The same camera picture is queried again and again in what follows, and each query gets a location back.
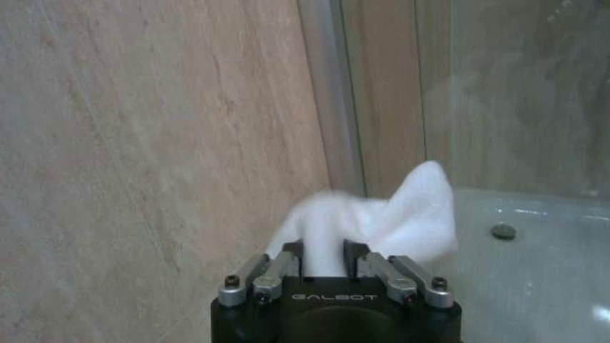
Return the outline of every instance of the screw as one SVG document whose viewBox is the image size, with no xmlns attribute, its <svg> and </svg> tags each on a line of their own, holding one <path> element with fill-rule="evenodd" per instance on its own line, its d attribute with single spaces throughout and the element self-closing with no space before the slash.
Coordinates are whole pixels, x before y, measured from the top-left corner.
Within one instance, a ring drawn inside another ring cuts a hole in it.
<svg viewBox="0 0 610 343">
<path fill-rule="evenodd" d="M 256 301 L 256 304 L 264 306 L 269 303 L 270 301 L 270 297 L 268 296 L 268 293 L 266 292 L 257 292 L 254 294 L 254 301 Z"/>
<path fill-rule="evenodd" d="M 447 279 L 444 277 L 432 277 L 431 278 L 431 288 L 437 291 L 447 290 Z"/>
<path fill-rule="evenodd" d="M 230 274 L 225 277 L 225 287 L 237 287 L 238 286 L 238 276 Z"/>
<path fill-rule="evenodd" d="M 416 300 L 415 293 L 404 295 L 404 298 L 401 299 L 401 303 L 403 303 L 404 307 L 411 309 L 415 306 L 415 300 Z"/>
</svg>

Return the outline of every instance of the white towel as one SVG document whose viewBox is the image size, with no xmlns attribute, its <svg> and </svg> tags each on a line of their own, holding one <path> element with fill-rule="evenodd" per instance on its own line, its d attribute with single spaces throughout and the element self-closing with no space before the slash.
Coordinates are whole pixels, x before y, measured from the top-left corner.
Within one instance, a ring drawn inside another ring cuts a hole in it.
<svg viewBox="0 0 610 343">
<path fill-rule="evenodd" d="M 344 276 L 342 239 L 368 244 L 384 257 L 405 254 L 431 262 L 457 248 L 452 192 L 440 165 L 421 163 L 389 200 L 321 192 L 290 211 L 268 244 L 272 258 L 285 242 L 302 239 L 304 275 Z"/>
</svg>

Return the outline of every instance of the wall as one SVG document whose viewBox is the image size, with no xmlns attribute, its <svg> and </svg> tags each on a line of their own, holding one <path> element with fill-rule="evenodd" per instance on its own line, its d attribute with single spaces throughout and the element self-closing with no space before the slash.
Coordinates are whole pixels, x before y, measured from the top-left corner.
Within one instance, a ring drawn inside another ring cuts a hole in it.
<svg viewBox="0 0 610 343">
<path fill-rule="evenodd" d="M 423 161 L 415 1 L 341 1 L 366 194 L 388 197 Z"/>
<path fill-rule="evenodd" d="M 0 341 L 204 342 L 328 186 L 293 1 L 0 4 Z"/>
</svg>

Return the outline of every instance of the drain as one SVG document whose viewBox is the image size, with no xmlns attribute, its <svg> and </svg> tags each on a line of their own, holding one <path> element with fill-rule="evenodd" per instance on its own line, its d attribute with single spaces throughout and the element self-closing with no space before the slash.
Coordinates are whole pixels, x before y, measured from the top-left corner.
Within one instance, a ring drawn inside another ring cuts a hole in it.
<svg viewBox="0 0 610 343">
<path fill-rule="evenodd" d="M 489 231 L 491 231 L 491 235 L 496 239 L 501 239 L 504 241 L 511 241 L 512 239 L 515 239 L 516 230 L 508 224 L 499 223 L 499 224 L 493 225 L 493 227 L 491 228 Z"/>
</svg>

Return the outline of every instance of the silver metal bracket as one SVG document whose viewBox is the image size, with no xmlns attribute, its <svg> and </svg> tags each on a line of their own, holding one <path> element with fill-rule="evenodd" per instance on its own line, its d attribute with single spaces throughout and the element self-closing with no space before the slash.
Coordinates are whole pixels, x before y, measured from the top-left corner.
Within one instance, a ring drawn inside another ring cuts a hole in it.
<svg viewBox="0 0 610 343">
<path fill-rule="evenodd" d="M 425 303 L 429 306 L 440 309 L 453 306 L 453 296 L 447 280 L 441 277 L 432 277 L 407 256 L 389 257 L 388 261 L 403 275 L 415 280 L 417 289 L 423 293 Z"/>
<path fill-rule="evenodd" d="M 411 306 L 415 303 L 416 283 L 397 272 L 377 252 L 368 252 L 357 259 L 357 277 L 360 276 L 377 277 L 385 286 L 388 298 L 399 304 Z"/>
<path fill-rule="evenodd" d="M 221 306 L 234 307 L 244 303 L 252 280 L 265 271 L 266 263 L 268 255 L 257 254 L 225 277 L 225 283 L 218 287 L 218 304 Z"/>
<path fill-rule="evenodd" d="M 298 276 L 298 258 L 292 252 L 280 252 L 268 264 L 266 271 L 252 282 L 254 301 L 268 304 L 281 296 L 281 280 Z"/>
</svg>

